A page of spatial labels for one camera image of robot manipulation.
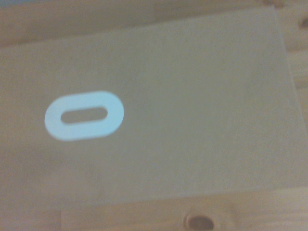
oval hole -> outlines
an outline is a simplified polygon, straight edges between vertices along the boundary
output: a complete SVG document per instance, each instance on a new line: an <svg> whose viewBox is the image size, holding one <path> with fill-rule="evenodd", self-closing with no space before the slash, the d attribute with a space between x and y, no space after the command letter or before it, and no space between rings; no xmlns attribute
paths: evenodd
<svg viewBox="0 0 308 231"><path fill-rule="evenodd" d="M187 225L189 230L206 231L214 229L214 223L212 219L205 216L191 217L188 219Z"/></svg>
<svg viewBox="0 0 308 231"><path fill-rule="evenodd" d="M85 121L102 120L106 118L107 111L102 107L96 107L86 110L69 111L63 113L61 120L68 124L80 123Z"/></svg>

cardboard sheet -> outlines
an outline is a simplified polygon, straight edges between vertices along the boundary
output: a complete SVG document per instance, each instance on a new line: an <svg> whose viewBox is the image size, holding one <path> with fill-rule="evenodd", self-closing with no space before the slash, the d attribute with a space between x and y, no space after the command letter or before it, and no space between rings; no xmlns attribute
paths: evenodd
<svg viewBox="0 0 308 231"><path fill-rule="evenodd" d="M1 210L308 186L273 8L0 50Z"/></svg>

wooden surface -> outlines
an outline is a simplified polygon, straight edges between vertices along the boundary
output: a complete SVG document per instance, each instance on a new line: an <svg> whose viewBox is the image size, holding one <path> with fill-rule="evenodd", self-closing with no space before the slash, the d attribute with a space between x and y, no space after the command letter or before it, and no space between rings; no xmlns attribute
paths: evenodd
<svg viewBox="0 0 308 231"><path fill-rule="evenodd" d="M275 4L298 98L308 123L308 22L305 23L308 0L173 0L168 1L168 4L163 0L155 1L155 4L124 0L119 1L121 6L120 3L111 5L111 2L74 0L73 3L72 0L56 0L2 9L0 45ZM134 7L127 13L129 20L118 19L124 6L130 4ZM11 214L0 211L0 231L180 231L185 230L183 221L188 215L210 217L215 230L308 230L308 188L62 211Z"/></svg>

white oval shape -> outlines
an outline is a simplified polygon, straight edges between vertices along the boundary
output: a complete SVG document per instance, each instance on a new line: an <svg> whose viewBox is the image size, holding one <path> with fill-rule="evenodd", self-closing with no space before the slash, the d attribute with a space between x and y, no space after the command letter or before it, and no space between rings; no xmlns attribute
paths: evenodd
<svg viewBox="0 0 308 231"><path fill-rule="evenodd" d="M65 112L102 107L107 116L102 120L79 123L64 123L61 116ZM106 137L114 133L122 124L124 106L111 92L94 91L62 96L53 101L45 114L48 133L60 141L78 141Z"/></svg>

white oval sticker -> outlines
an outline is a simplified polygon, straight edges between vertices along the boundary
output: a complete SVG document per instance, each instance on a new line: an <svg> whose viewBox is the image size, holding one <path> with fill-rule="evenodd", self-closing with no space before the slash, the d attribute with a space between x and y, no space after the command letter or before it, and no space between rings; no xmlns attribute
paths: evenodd
<svg viewBox="0 0 308 231"><path fill-rule="evenodd" d="M61 116L65 112L102 107L107 111L104 119L79 123L64 123ZM122 124L124 106L111 92L94 91L62 96L53 101L45 114L48 133L60 141L88 140L105 137L114 133Z"/></svg>

